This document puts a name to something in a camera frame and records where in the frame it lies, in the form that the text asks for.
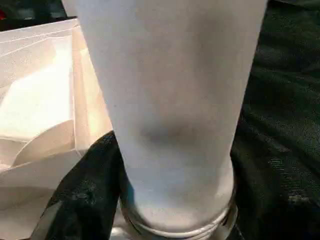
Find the dark green fabric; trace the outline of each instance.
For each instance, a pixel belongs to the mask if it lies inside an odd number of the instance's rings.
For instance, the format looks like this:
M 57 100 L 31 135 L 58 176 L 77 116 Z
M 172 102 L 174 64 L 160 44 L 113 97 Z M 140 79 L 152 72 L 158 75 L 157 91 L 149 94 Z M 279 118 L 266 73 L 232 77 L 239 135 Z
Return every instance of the dark green fabric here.
M 320 239 L 320 1 L 270 1 L 231 151 L 248 240 Z

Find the paper bag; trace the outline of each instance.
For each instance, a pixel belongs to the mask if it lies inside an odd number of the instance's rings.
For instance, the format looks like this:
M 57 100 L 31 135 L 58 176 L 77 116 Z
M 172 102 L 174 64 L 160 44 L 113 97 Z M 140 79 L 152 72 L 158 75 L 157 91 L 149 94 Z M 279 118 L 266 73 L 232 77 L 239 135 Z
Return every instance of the paper bag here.
M 0 32 L 0 239 L 28 238 L 61 179 L 111 129 L 76 19 Z

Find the wrinkled fabric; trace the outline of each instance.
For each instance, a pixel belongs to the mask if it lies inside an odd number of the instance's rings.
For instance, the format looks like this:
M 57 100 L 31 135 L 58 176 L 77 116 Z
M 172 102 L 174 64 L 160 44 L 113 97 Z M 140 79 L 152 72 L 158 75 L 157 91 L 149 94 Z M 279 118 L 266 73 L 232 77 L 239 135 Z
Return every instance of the wrinkled fabric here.
M 320 1 L 270 1 L 232 160 L 247 240 L 320 239 Z
M 118 143 L 114 133 L 109 132 L 98 139 L 63 178 L 38 223 L 40 227 L 30 239 L 108 240 L 122 171 Z M 56 204 L 59 204 L 57 213 L 53 219 L 46 220 L 48 210 Z

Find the dark cloth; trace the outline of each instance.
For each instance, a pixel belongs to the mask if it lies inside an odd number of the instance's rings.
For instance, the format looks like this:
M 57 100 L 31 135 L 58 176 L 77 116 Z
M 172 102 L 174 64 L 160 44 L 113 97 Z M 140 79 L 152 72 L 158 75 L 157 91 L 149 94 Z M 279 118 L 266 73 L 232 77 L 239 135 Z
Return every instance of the dark cloth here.
M 46 237 L 39 239 L 43 213 L 31 240 L 108 240 L 119 198 L 122 157 L 113 132 L 98 139 L 78 164 L 64 177 L 47 210 L 60 204 L 48 221 Z
M 246 240 L 320 239 L 320 1 L 270 1 L 231 156 Z

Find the black fabric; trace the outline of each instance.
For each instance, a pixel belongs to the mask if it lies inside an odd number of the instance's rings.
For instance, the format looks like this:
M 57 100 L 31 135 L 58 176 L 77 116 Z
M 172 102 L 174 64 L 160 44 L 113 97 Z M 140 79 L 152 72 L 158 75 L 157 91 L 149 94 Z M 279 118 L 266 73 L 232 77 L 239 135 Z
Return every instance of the black fabric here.
M 231 156 L 246 240 L 320 239 L 320 1 L 270 1 Z
M 114 133 L 110 132 L 90 147 L 53 194 L 47 208 L 57 203 L 61 203 L 61 207 L 48 227 L 45 239 L 109 239 L 119 197 L 119 173 L 122 170 L 118 143 Z M 37 231 L 31 239 L 44 240 L 37 239 Z

